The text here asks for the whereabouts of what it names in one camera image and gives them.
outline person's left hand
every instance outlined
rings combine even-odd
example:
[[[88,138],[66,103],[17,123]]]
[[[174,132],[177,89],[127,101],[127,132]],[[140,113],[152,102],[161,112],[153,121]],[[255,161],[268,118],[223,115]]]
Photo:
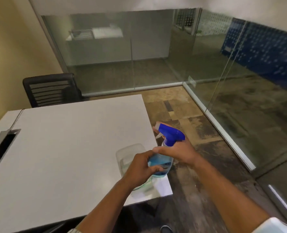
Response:
[[[151,167],[148,166],[148,159],[153,154],[153,151],[149,150],[135,155],[132,163],[122,178],[132,189],[144,184],[152,174],[164,171],[164,169],[159,165]]]

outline black chair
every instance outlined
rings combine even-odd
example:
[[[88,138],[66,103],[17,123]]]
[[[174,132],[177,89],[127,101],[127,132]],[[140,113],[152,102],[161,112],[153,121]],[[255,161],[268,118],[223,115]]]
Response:
[[[32,108],[83,101],[74,74],[50,74],[22,81]]]

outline blue wall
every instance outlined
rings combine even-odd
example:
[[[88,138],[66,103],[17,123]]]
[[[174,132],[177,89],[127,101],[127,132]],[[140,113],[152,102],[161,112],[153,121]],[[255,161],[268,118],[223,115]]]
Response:
[[[221,53],[233,49],[231,59],[287,90],[287,32],[234,18]]]

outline person's left arm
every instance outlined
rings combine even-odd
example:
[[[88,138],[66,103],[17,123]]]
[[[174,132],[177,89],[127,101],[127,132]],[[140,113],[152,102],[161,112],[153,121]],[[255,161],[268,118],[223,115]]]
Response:
[[[132,190],[144,184],[155,172],[163,171],[161,166],[148,167],[151,150],[136,154],[125,175],[76,227],[82,233],[112,232],[116,219]]]

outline blue spray nozzle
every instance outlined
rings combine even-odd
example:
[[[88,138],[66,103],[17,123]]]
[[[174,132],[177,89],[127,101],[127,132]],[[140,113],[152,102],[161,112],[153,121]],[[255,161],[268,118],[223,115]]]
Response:
[[[173,146],[176,141],[185,140],[185,135],[178,129],[169,127],[162,123],[157,123],[155,128],[166,138],[164,141],[166,146]]]

